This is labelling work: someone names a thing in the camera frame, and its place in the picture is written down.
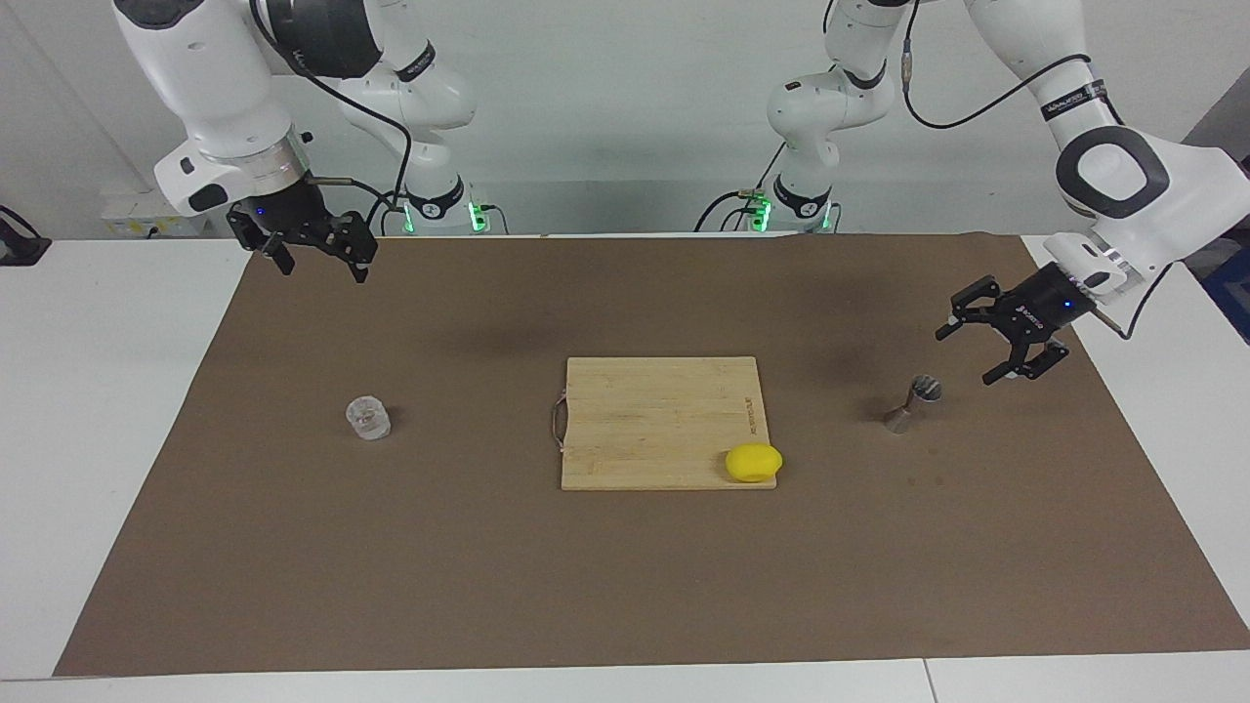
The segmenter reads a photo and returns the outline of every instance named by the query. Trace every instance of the black cable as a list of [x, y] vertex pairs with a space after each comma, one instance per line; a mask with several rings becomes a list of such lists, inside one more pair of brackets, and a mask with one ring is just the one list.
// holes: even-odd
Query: black cable
[[[365, 193], [374, 196], [375, 200], [374, 208], [376, 208], [379, 204], [385, 205], [386, 200], [390, 199], [391, 195], [394, 194], [394, 191], [382, 193], [381, 190], [378, 190], [376, 188], [369, 185], [368, 183], [361, 183], [354, 178], [312, 176], [312, 179], [314, 181], [316, 181], [316, 185], [339, 185], [342, 188], [356, 188], [364, 190]], [[346, 183], [332, 183], [332, 181], [346, 181]]]
[[1038, 73], [1032, 74], [1031, 76], [1026, 78], [1025, 80], [1020, 81], [1019, 85], [1016, 85], [1011, 90], [1004, 93], [998, 99], [995, 99], [992, 103], [985, 105], [984, 108], [981, 108], [980, 110], [972, 113], [971, 115], [968, 115], [966, 118], [964, 118], [961, 120], [955, 120], [952, 123], [946, 123], [946, 124], [931, 123], [931, 121], [921, 118], [920, 114], [916, 113], [915, 105], [911, 104], [911, 76], [910, 76], [910, 73], [911, 73], [910, 65], [911, 65], [911, 56], [912, 56], [912, 53], [911, 53], [911, 33], [912, 33], [912, 30], [916, 26], [916, 16], [919, 14], [920, 14], [920, 0], [915, 0], [915, 4], [911, 6], [911, 20], [908, 21], [908, 33], [902, 38], [902, 101], [908, 104], [908, 111], [911, 113], [911, 116], [915, 118], [915, 120], [918, 123], [925, 125], [929, 129], [955, 129], [958, 126], [966, 125], [968, 123], [975, 120], [976, 118], [980, 118], [985, 113], [989, 113], [994, 108], [998, 108], [999, 105], [1001, 105], [1002, 103], [1005, 103], [1009, 98], [1011, 98], [1016, 93], [1020, 93], [1021, 90], [1024, 90], [1025, 88], [1028, 88], [1030, 84], [1032, 84], [1032, 81], [1035, 81], [1039, 78], [1049, 74], [1050, 71], [1058, 69], [1059, 66], [1061, 66], [1064, 64], [1068, 64], [1070, 61], [1084, 61], [1086, 64], [1092, 64], [1094, 63], [1094, 59], [1091, 59], [1086, 54], [1072, 54], [1070, 56], [1064, 56], [1062, 59], [1059, 59], [1058, 61], [1050, 64], [1049, 66], [1041, 69], [1040, 71], [1038, 71]]
[[394, 215], [395, 213], [401, 213], [401, 211], [402, 210], [386, 210], [385, 213], [382, 213], [382, 220], [381, 220], [381, 223], [379, 223], [379, 228], [380, 228], [379, 231], [381, 233], [381, 236], [386, 236], [386, 216], [388, 215]]
[[499, 205], [482, 205], [481, 209], [484, 211], [499, 213], [499, 219], [504, 220], [504, 234], [506, 234], [508, 236], [512, 235], [512, 230], [509, 229], [508, 226], [508, 213], [505, 213], [502, 208], [500, 208]]
[[825, 8], [825, 23], [821, 25], [825, 34], [829, 34], [829, 15], [834, 11], [834, 3], [838, 0], [829, 0], [829, 6]]
[[[750, 215], [755, 210], [752, 210], [750, 208], [739, 208], [738, 210], [734, 210], [732, 213], [725, 215], [725, 221], [720, 223], [720, 231], [725, 231], [725, 228], [729, 226], [729, 220], [734, 219], [734, 215], [742, 215], [742, 216], [745, 216], [745, 215]], [[742, 226], [741, 225], [741, 223], [742, 223], [742, 218], [741, 216], [738, 219], [738, 223], [739, 224], [734, 226], [734, 231], [738, 231], [738, 228]]]
[[1111, 96], [1104, 95], [1102, 103], [1105, 103], [1106, 109], [1111, 111], [1111, 116], [1115, 119], [1115, 123], [1120, 126], [1124, 126], [1124, 120], [1120, 119], [1120, 113], [1115, 109], [1115, 103], [1111, 103]]
[[34, 225], [31, 225], [30, 223], [28, 223], [26, 218], [19, 215], [18, 213], [14, 213], [12, 210], [10, 210], [9, 208], [5, 208], [4, 205], [0, 205], [0, 213], [4, 213], [6, 215], [9, 215], [9, 218], [12, 221], [15, 221], [15, 223], [20, 224], [21, 226], [26, 228], [26, 231], [29, 231], [30, 234], [32, 234], [35, 236], [35, 239], [44, 239], [44, 235], [39, 234], [39, 230], [35, 229]]
[[268, 41], [269, 45], [274, 48], [274, 51], [278, 51], [278, 55], [286, 61], [286, 65], [289, 65], [291, 70], [295, 71], [296, 75], [308, 79], [309, 83], [318, 86], [320, 90], [329, 94], [334, 99], [340, 100], [348, 105], [351, 105], [352, 108], [360, 110], [361, 113], [369, 115], [370, 118], [389, 124], [390, 126], [400, 130], [404, 134], [404, 143], [405, 143], [404, 158], [399, 163], [399, 175], [395, 176], [395, 196], [394, 196], [395, 200], [391, 201], [391, 208], [398, 209], [399, 194], [400, 191], [404, 190], [404, 176], [408, 175], [408, 160], [412, 156], [412, 133], [409, 131], [409, 129], [404, 126], [404, 124], [392, 120], [381, 113], [371, 110], [361, 105], [360, 103], [356, 103], [351, 98], [348, 98], [346, 95], [339, 93], [338, 90], [322, 83], [318, 76], [312, 75], [312, 71], [304, 68], [304, 65], [300, 64], [299, 59], [294, 54], [288, 54], [278, 45], [278, 40], [274, 39], [274, 35], [270, 34], [269, 28], [265, 26], [265, 23], [260, 18], [260, 6], [258, 5], [258, 0], [248, 0], [248, 5], [251, 8], [251, 19], [252, 21], [256, 23], [256, 29], [260, 31], [260, 35], [264, 36], [265, 41]]
[[716, 208], [719, 208], [721, 203], [725, 203], [728, 200], [732, 200], [734, 198], [739, 198], [739, 191], [731, 190], [731, 191], [721, 195], [720, 198], [712, 200], [711, 205], [708, 205], [708, 209], [704, 210], [702, 216], [699, 218], [699, 224], [695, 225], [695, 231], [701, 231], [702, 230], [704, 223], [708, 221], [708, 218], [711, 216], [712, 211], [715, 211]]
[[1112, 328], [1114, 331], [1118, 335], [1120, 335], [1120, 339], [1125, 341], [1132, 340], [1132, 335], [1138, 333], [1138, 323], [1141, 321], [1141, 313], [1146, 310], [1146, 304], [1150, 303], [1150, 298], [1155, 294], [1156, 290], [1159, 290], [1159, 285], [1162, 284], [1164, 278], [1168, 276], [1168, 273], [1171, 271], [1172, 266], [1175, 265], [1176, 261], [1172, 261], [1166, 266], [1164, 266], [1164, 270], [1162, 273], [1159, 274], [1159, 278], [1156, 278], [1155, 281], [1150, 284], [1150, 288], [1146, 289], [1146, 294], [1141, 296], [1141, 303], [1138, 304], [1138, 311], [1132, 314], [1132, 321], [1129, 323], [1129, 331]]
[[356, 179], [350, 179], [350, 180], [351, 180], [350, 183], [351, 188], [359, 188], [360, 190], [364, 190], [365, 193], [376, 198], [378, 201], [380, 203], [385, 203], [386, 199], [390, 198], [390, 195], [384, 194], [381, 190], [378, 190], [376, 188], [369, 185], [368, 183], [360, 183]]
[[[379, 209], [381, 209], [381, 206], [382, 206], [382, 205], [386, 205], [386, 199], [388, 199], [388, 198], [391, 198], [392, 195], [395, 195], [395, 191], [394, 191], [394, 190], [391, 190], [391, 191], [389, 191], [389, 193], [384, 193], [384, 194], [382, 194], [382, 199], [381, 199], [381, 200], [379, 200], [379, 201], [376, 201], [376, 203], [374, 203], [374, 206], [372, 206], [372, 209], [370, 209], [370, 210], [369, 210], [369, 216], [368, 216], [368, 218], [365, 218], [365, 224], [366, 224], [366, 225], [369, 225], [370, 228], [372, 228], [372, 226], [374, 226], [374, 218], [376, 218], [376, 216], [378, 216], [378, 210], [379, 210]], [[395, 211], [398, 211], [398, 209], [396, 209], [396, 208], [391, 208], [391, 206], [388, 206], [388, 208], [386, 208], [386, 211], [388, 211], [388, 213], [395, 213]]]
[[764, 174], [760, 175], [760, 180], [755, 181], [756, 190], [764, 188], [764, 181], [768, 180], [769, 173], [772, 170], [772, 166], [778, 165], [778, 159], [781, 158], [782, 151], [785, 151], [785, 141], [781, 143], [781, 146], [778, 146], [778, 151], [776, 154], [772, 155], [772, 160], [769, 161], [769, 165], [764, 168]]
[[842, 204], [830, 203], [830, 208], [838, 208], [838, 220], [834, 221], [834, 231], [831, 234], [838, 234], [838, 228], [842, 226]]

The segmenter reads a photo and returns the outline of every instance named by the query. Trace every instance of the bamboo cutting board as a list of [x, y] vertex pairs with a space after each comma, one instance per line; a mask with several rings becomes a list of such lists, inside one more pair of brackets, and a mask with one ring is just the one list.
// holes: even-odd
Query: bamboo cutting board
[[769, 443], [754, 357], [569, 359], [565, 490], [771, 490], [725, 454]]

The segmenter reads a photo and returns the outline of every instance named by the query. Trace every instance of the clear glass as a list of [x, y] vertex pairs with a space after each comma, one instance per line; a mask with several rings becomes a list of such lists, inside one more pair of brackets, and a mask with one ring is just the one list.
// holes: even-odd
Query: clear glass
[[374, 442], [390, 434], [390, 415], [382, 402], [366, 395], [356, 398], [348, 405], [348, 422], [360, 439]]

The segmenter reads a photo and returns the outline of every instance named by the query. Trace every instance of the brown mat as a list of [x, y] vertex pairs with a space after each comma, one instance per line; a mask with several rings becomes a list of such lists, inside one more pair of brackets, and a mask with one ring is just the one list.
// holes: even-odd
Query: brown mat
[[[255, 260], [56, 674], [1250, 648], [1084, 350], [986, 389], [994, 333], [934, 341], [1034, 270], [990, 236]], [[756, 357], [780, 488], [561, 492], [565, 362], [610, 355]], [[892, 437], [916, 373], [944, 407]]]

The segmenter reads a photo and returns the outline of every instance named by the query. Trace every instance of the yellow lemon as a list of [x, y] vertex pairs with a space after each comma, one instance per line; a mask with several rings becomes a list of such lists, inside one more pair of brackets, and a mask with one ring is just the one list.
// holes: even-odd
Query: yellow lemon
[[781, 470], [781, 453], [768, 444], [744, 444], [725, 457], [729, 475], [742, 483], [764, 483]]

